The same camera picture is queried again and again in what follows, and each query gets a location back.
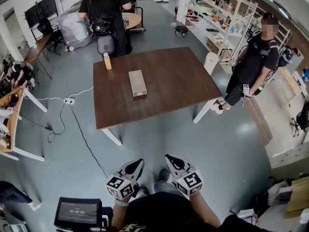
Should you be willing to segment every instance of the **display screen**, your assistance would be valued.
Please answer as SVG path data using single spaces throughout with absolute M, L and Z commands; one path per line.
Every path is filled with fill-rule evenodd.
M 97 204 L 61 203 L 58 220 L 75 223 L 97 223 Z

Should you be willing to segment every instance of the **round table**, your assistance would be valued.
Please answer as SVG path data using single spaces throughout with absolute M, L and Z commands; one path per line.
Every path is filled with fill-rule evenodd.
M 129 54 L 132 51 L 132 46 L 131 34 L 128 29 L 131 29 L 141 23 L 141 16 L 135 13 L 122 13 L 122 18 L 124 19 L 125 17 L 129 20 L 129 24 L 126 25 L 126 53 Z

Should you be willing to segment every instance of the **black stool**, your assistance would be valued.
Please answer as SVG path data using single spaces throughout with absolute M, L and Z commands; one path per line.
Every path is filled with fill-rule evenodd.
M 175 35 L 177 36 L 177 34 L 182 33 L 183 34 L 183 38 L 188 35 L 188 28 L 186 26 L 176 26 L 175 27 Z

